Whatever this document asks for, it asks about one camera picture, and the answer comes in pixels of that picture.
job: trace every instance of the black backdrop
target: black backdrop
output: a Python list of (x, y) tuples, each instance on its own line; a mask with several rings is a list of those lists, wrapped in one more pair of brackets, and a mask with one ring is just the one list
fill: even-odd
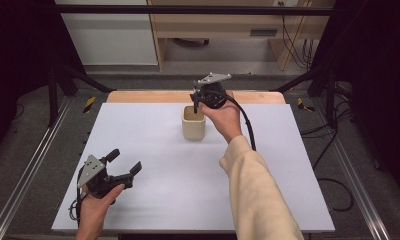
[[(47, 85), (52, 66), (66, 64), (85, 73), (60, 14), (33, 11), (54, 0), (0, 0), (0, 142), (23, 94)], [(73, 84), (62, 75), (59, 84)]]
[[(357, 10), (363, 2), (339, 0), (336, 6)], [(330, 18), (314, 65), (354, 14)], [(352, 84), (358, 123), (382, 169), (400, 186), (400, 0), (369, 0), (343, 37), (331, 69), (337, 80)]]

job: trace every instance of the beige cup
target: beige cup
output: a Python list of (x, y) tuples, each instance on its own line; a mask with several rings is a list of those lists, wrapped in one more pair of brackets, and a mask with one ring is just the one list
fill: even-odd
[(181, 118), (182, 133), (187, 140), (200, 141), (204, 138), (206, 116), (200, 109), (197, 109), (197, 113), (194, 113), (194, 106), (184, 106)]

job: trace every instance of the human hand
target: human hand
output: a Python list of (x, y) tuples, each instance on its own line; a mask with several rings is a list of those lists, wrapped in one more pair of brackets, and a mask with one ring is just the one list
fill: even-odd
[[(226, 91), (231, 97), (234, 97), (232, 91)], [(200, 110), (210, 120), (212, 120), (215, 128), (225, 138), (227, 143), (239, 135), (242, 135), (240, 125), (240, 109), (229, 100), (226, 101), (225, 105), (219, 109), (212, 109), (203, 103), (199, 104)]]
[[(125, 185), (120, 184), (101, 199), (88, 193), (82, 201), (81, 219), (75, 237), (76, 240), (93, 240), (100, 236), (107, 210), (124, 188)], [(85, 185), (82, 187), (82, 191), (89, 192)]]

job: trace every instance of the white panel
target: white panel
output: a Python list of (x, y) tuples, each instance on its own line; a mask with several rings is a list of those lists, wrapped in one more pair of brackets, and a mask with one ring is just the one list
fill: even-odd
[[(227, 143), (206, 120), (203, 140), (183, 137), (186, 104), (105, 103), (94, 124), (53, 230), (76, 231), (68, 208), (76, 198), (76, 177), (89, 154), (97, 158), (119, 148), (108, 173), (121, 175), (138, 161), (134, 187), (110, 207), (104, 229), (114, 232), (233, 231), (228, 177), (219, 167)], [(258, 151), (266, 160), (300, 229), (334, 231), (319, 185), (289, 105), (243, 105)]]
[[(146, 5), (145, 0), (56, 0), (57, 4)], [(84, 65), (157, 65), (148, 14), (62, 14)]]

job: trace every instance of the beige sleeve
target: beige sleeve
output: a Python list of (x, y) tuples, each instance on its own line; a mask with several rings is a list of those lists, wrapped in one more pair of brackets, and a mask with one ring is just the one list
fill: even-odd
[(252, 150), (246, 137), (232, 139), (219, 164), (229, 178), (239, 240), (303, 239), (265, 161)]

